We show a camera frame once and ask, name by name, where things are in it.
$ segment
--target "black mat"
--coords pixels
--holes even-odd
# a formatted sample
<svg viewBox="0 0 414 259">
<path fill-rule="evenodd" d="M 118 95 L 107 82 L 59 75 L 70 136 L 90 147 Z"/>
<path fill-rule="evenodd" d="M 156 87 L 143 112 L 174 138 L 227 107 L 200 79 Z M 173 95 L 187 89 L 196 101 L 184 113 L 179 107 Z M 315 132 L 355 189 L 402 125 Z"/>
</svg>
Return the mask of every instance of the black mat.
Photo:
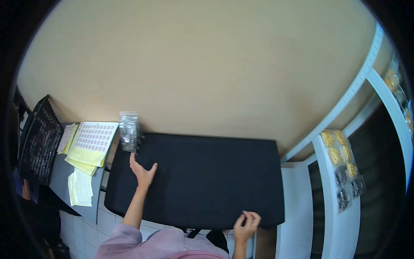
<svg viewBox="0 0 414 259">
<path fill-rule="evenodd" d="M 130 154 L 118 146 L 105 206 L 124 216 L 137 187 Z M 146 133 L 136 160 L 158 163 L 143 219 L 183 228 L 232 229 L 242 210 L 262 216 L 263 228 L 284 222 L 275 141 Z"/>
</svg>

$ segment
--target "black tray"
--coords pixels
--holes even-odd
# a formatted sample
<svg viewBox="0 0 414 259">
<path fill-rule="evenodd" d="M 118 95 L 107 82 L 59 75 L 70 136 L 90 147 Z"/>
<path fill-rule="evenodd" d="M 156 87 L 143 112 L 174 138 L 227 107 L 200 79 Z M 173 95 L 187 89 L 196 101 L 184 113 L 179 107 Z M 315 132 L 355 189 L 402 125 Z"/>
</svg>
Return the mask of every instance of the black tray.
<svg viewBox="0 0 414 259">
<path fill-rule="evenodd" d="M 52 110 L 50 97 L 46 95 L 37 103 L 21 135 L 19 150 L 21 178 L 49 185 L 63 130 Z"/>
</svg>

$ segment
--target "black strap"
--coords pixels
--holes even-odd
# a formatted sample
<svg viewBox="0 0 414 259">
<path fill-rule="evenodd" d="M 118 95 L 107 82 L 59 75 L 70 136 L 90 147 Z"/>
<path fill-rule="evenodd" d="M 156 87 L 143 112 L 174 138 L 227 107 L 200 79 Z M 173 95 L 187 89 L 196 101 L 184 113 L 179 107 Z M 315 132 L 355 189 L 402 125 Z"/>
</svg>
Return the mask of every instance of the black strap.
<svg viewBox="0 0 414 259">
<path fill-rule="evenodd" d="M 189 234 L 188 234 L 188 238 L 194 238 L 199 232 L 201 231 L 201 229 L 194 229 L 193 231 L 191 231 Z"/>
</svg>

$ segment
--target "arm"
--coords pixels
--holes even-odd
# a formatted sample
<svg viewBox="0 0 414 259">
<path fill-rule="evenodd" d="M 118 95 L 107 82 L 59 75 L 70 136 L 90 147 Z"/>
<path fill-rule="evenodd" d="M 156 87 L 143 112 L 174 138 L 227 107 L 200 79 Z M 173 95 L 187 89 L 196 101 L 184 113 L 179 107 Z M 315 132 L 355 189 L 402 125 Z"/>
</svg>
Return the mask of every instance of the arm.
<svg viewBox="0 0 414 259">
<path fill-rule="evenodd" d="M 22 197 L 28 201 L 31 200 L 30 184 L 26 179 L 23 180 Z"/>
<path fill-rule="evenodd" d="M 243 214 L 237 219 L 234 224 L 234 254 L 233 259 L 245 259 L 247 240 L 257 230 L 260 220 L 262 218 L 256 213 L 251 211 L 243 211 Z"/>
<path fill-rule="evenodd" d="M 145 196 L 147 195 L 148 188 L 152 183 L 152 179 L 154 178 L 158 165 L 155 163 L 151 170 L 147 171 L 137 163 L 135 160 L 135 154 L 131 153 L 130 167 L 132 172 L 137 177 L 138 187 L 128 207 L 127 213 L 122 220 L 122 223 L 140 229 Z"/>
</svg>

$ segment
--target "plastic packet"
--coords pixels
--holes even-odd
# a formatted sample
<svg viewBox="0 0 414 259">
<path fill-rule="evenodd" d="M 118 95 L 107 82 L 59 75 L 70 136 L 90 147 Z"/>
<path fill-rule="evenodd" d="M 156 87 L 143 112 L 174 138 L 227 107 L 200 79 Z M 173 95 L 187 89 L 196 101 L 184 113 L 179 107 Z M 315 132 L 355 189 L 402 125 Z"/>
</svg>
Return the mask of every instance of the plastic packet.
<svg viewBox="0 0 414 259">
<path fill-rule="evenodd" d="M 408 102 L 407 107 L 404 109 L 404 118 L 405 123 L 407 124 L 408 131 L 411 134 L 411 138 L 413 136 L 413 114 L 411 111 L 411 100 Z"/>
<path fill-rule="evenodd" d="M 348 176 L 346 173 L 347 167 L 342 165 L 335 170 L 336 186 L 345 186 L 348 182 Z"/>
<path fill-rule="evenodd" d="M 353 179 L 350 186 L 353 199 L 361 196 L 365 192 L 365 181 L 363 180 L 362 175 Z"/>
<path fill-rule="evenodd" d="M 337 192 L 337 200 L 338 200 L 338 213 L 343 212 L 348 207 L 352 206 L 352 199 L 351 199 L 351 192 L 350 187 L 344 187 L 338 190 Z"/>
<path fill-rule="evenodd" d="M 397 90 L 401 82 L 401 75 L 398 72 L 398 61 L 395 56 L 392 58 L 390 66 L 385 73 L 384 82 L 392 93 Z"/>
<path fill-rule="evenodd" d="M 408 101 L 404 91 L 401 88 L 401 85 L 398 85 L 396 90 L 392 94 L 394 95 L 394 98 L 397 100 L 398 106 L 403 111 L 404 108 L 407 106 Z"/>
<path fill-rule="evenodd" d="M 342 131 L 324 130 L 321 137 L 335 169 L 332 173 L 337 186 L 338 213 L 341 213 L 353 204 L 351 183 L 359 183 L 359 172 L 351 145 Z"/>
<path fill-rule="evenodd" d="M 138 148 L 137 139 L 140 139 L 138 114 L 132 111 L 122 111 L 119 115 L 119 134 L 122 150 L 136 153 Z"/>
</svg>

